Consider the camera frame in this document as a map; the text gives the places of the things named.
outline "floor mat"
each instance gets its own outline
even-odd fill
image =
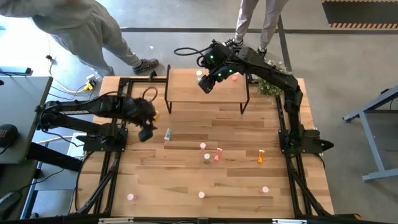
[[[324,0],[332,28],[396,29],[398,1]]]

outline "gray hoodie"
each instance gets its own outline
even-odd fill
[[[95,0],[0,0],[0,14],[31,17],[49,34],[78,27],[90,16]]]

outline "small wooden table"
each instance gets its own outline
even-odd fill
[[[202,74],[208,70],[199,69]],[[249,101],[249,87],[247,76],[238,74],[237,79],[229,78],[216,83],[214,89],[206,94],[198,86],[197,71],[195,68],[167,67],[167,82],[165,101],[169,113],[173,103],[239,103],[241,114],[244,113]]]
[[[105,77],[100,94],[117,90],[119,79]],[[299,79],[299,84],[304,94],[301,121],[312,129],[304,81]],[[134,83],[132,96],[140,97],[148,86],[159,91],[153,101],[160,112],[155,124],[158,130],[147,142],[139,142],[140,129],[133,124],[127,126],[129,137],[121,155],[113,217],[294,217],[285,156],[279,146],[275,98],[261,95],[257,85],[250,85],[251,102],[243,115],[234,103],[204,102],[178,103],[168,114],[164,83]],[[154,93],[148,92],[147,97],[151,95]],[[95,117],[94,122],[108,123],[110,119]],[[170,141],[164,140],[167,128],[173,130]],[[201,142],[207,145],[205,151],[200,150]],[[223,149],[219,162],[213,160],[217,147]],[[257,162],[260,149],[265,151],[262,164]],[[204,153],[210,153],[210,164],[203,163]],[[323,208],[333,213],[321,160],[311,154],[302,154],[302,160],[308,188]],[[94,152],[85,162],[77,190],[79,206],[97,187],[103,161],[104,153]],[[260,192],[263,186],[269,188],[268,193]],[[296,188],[304,212],[302,193],[298,185]],[[200,199],[199,192],[204,192],[205,198]],[[129,194],[138,199],[128,200]],[[102,207],[107,198],[106,189]]]

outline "gray metal stand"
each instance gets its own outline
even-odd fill
[[[398,176],[398,169],[386,169],[380,150],[396,151],[398,146],[398,110],[376,110],[398,97],[398,86],[391,88],[362,108],[343,117],[345,122],[360,118],[369,141],[378,172],[362,175],[364,181]]]

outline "yellow cable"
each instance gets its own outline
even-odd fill
[[[47,43],[48,43],[48,46],[49,46],[49,55],[51,55],[51,46],[50,46],[49,35],[46,34],[46,37],[47,37]],[[78,91],[69,90],[67,87],[65,87],[65,86],[62,85],[60,82],[58,82],[58,81],[52,76],[52,74],[51,74],[51,64],[50,64],[50,60],[49,60],[49,59],[47,60],[47,68],[48,68],[49,74],[50,74],[50,76],[53,78],[54,82],[55,82],[56,84],[58,84],[61,88],[63,88],[65,91],[67,91],[68,93],[73,93],[73,94],[75,94],[75,93],[81,93],[81,92],[86,91],[86,88],[83,88],[82,90],[78,90]]]
[[[73,136],[62,136],[63,138],[73,138]],[[36,142],[36,144],[43,144],[43,143],[47,143],[47,142],[52,142],[52,141],[56,141],[62,139],[61,137],[57,137],[57,138],[53,138],[53,139],[48,139],[48,140],[44,140],[44,141],[39,141]]]

